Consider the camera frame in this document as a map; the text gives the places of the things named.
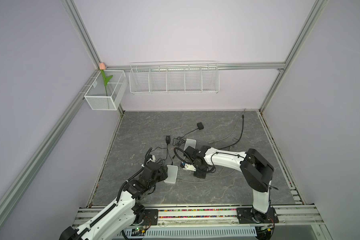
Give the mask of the black power adapter large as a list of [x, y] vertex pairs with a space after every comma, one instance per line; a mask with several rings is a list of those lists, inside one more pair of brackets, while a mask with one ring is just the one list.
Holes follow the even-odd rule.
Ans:
[[169, 144], [171, 143], [171, 136], [167, 135], [166, 138], [165, 138], [165, 142], [166, 142], [166, 147], [165, 148], [160, 148], [159, 149], [162, 149], [162, 150], [166, 150], [166, 156], [165, 158], [158, 158], [156, 160], [156, 163], [159, 163], [159, 164], [165, 164], [167, 162], [167, 160], [170, 161], [170, 165], [173, 165], [173, 159], [172, 157], [170, 156], [170, 153], [169, 153]]

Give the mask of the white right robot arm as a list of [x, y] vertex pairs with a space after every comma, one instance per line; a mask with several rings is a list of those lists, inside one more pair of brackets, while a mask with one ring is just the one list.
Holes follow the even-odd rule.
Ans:
[[237, 210], [240, 223], [276, 224], [279, 222], [272, 207], [270, 192], [273, 188], [274, 167], [255, 149], [246, 152], [230, 152], [203, 146], [195, 149], [188, 146], [185, 150], [174, 148], [175, 156], [184, 163], [184, 168], [194, 171], [194, 177], [204, 179], [213, 173], [217, 166], [230, 168], [243, 174], [253, 190], [253, 204], [250, 208]]

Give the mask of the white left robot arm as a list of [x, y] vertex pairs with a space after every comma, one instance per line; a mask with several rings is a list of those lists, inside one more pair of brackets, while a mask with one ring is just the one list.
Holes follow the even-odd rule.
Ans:
[[142, 168], [127, 179], [117, 197], [90, 220], [77, 228], [66, 228], [61, 240], [111, 240], [132, 224], [143, 222], [145, 207], [140, 203], [152, 194], [156, 184], [168, 178], [168, 167], [152, 162], [149, 148]]

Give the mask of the white network switch box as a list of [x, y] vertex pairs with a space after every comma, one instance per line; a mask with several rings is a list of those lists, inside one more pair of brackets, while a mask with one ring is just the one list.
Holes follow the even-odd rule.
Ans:
[[196, 140], [194, 140], [194, 139], [186, 139], [185, 146], [184, 146], [184, 151], [188, 147], [192, 147], [193, 149], [196, 149], [196, 144], [197, 144]]

